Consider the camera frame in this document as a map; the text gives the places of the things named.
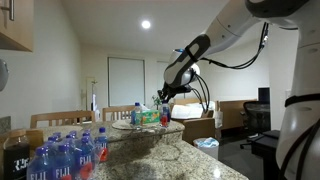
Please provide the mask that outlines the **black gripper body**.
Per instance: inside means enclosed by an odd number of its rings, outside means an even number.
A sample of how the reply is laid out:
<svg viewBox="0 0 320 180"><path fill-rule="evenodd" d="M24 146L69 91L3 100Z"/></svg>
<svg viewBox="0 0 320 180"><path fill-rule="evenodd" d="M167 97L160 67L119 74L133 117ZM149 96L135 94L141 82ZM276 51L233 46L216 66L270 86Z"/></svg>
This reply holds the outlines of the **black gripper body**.
<svg viewBox="0 0 320 180"><path fill-rule="evenodd" d="M161 101L168 102L171 98L174 98L177 94L189 93L190 91L191 91L190 85L184 85L184 86L172 88L167 83L164 83L163 88L158 90L157 93Z"/></svg>

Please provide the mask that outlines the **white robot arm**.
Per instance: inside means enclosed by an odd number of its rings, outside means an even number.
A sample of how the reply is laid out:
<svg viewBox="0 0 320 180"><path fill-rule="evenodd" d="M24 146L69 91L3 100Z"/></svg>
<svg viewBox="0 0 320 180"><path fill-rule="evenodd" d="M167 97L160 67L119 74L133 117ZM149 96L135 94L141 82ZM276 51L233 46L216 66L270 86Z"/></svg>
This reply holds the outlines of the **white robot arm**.
<svg viewBox="0 0 320 180"><path fill-rule="evenodd" d="M183 48L175 49L158 91L169 100L192 90L193 66L224 51L259 22L296 30L291 95L276 148L279 180L320 179L320 0L229 0L210 25Z"/></svg>

